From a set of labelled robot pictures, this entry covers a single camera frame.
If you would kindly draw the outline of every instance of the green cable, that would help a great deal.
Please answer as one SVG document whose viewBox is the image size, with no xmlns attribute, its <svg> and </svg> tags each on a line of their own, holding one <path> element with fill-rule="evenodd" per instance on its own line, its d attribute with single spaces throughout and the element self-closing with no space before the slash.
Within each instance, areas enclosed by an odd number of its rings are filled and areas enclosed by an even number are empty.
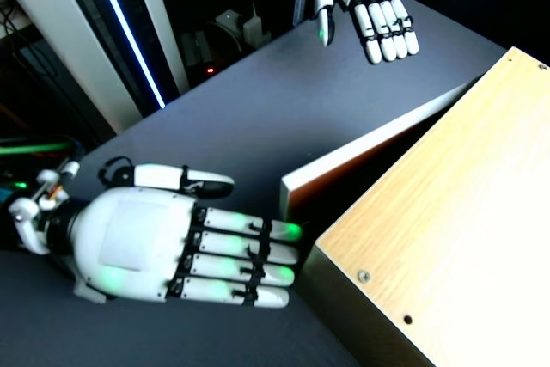
<svg viewBox="0 0 550 367">
<path fill-rule="evenodd" d="M 0 147 L 0 156 L 33 154 L 34 152 L 52 152 L 54 150 L 66 150 L 68 148 L 70 148 L 69 143 Z"/>
</svg>

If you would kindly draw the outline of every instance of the white led light strip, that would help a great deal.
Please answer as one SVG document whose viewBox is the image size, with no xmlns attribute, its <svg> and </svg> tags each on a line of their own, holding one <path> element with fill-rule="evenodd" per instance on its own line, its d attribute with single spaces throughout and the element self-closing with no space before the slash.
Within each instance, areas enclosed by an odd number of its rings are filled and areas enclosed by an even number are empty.
<svg viewBox="0 0 550 367">
<path fill-rule="evenodd" d="M 149 82 L 149 85 L 153 90 L 153 93 L 155 94 L 156 101 L 158 102 L 161 108 L 164 108 L 165 105 L 164 105 L 164 101 L 162 100 L 161 93 L 158 91 L 158 88 L 156 87 L 155 80 L 153 79 L 153 76 L 149 72 L 149 68 L 145 63 L 144 56 L 141 54 L 141 51 L 139 50 L 138 43 L 136 43 L 134 35 L 132 34 L 130 27 L 128 26 L 128 22 L 126 21 L 124 13 L 122 13 L 122 9 L 120 8 L 119 1 L 109 0 L 109 2 L 111 2 L 114 13 L 119 18 L 120 26 L 122 27 L 122 30 L 124 30 L 126 38 L 128 38 L 128 41 L 130 42 L 131 49 L 134 51 L 137 61 L 139 62 L 139 65 L 141 66 L 141 69 L 144 72 L 145 77 L 147 78 L 147 81 Z"/>
</svg>

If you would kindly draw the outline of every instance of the blue led strip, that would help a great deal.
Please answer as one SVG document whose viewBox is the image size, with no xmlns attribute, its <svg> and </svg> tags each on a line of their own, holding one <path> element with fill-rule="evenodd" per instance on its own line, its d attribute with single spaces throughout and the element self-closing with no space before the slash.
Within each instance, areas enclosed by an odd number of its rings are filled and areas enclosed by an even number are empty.
<svg viewBox="0 0 550 367">
<path fill-rule="evenodd" d="M 161 93 L 156 87 L 155 80 L 153 79 L 153 76 L 151 75 L 151 72 L 149 71 L 149 68 L 145 63 L 144 56 L 141 54 L 141 51 L 139 50 L 138 43 L 136 42 L 136 39 L 134 38 L 134 35 L 131 32 L 130 27 L 128 26 L 128 22 L 126 21 L 124 13 L 122 13 L 122 9 L 120 8 L 119 1 L 109 0 L 109 2 L 111 2 L 111 6 L 113 6 L 114 13 L 119 19 L 120 26 L 122 27 L 122 30 L 124 30 L 126 38 L 130 42 L 131 49 L 134 51 L 134 54 L 136 55 L 137 61 L 139 62 L 139 65 L 141 66 L 141 69 L 144 72 L 145 77 L 147 78 L 147 82 L 149 82 L 149 85 L 151 86 L 153 94 L 155 94 L 156 101 L 158 102 L 161 108 L 164 108 L 165 107 L 164 100 L 162 99 Z"/>
</svg>

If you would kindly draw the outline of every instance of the wooden panel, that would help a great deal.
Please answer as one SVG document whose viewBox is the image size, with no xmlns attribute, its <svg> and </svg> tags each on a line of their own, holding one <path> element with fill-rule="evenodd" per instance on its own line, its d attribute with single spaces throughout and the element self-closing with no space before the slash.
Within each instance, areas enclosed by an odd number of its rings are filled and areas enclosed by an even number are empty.
<svg viewBox="0 0 550 367">
<path fill-rule="evenodd" d="M 316 243 L 437 366 L 550 365 L 545 68 L 508 51 Z"/>
</svg>

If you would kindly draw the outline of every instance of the wooden box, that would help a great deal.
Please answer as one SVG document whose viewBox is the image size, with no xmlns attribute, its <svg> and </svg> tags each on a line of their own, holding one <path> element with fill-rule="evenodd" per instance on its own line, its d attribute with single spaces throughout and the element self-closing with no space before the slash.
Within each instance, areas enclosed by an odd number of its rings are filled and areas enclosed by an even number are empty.
<svg viewBox="0 0 550 367">
<path fill-rule="evenodd" d="M 550 69 L 508 51 L 315 242 L 296 289 L 364 365 L 550 365 Z"/>
</svg>

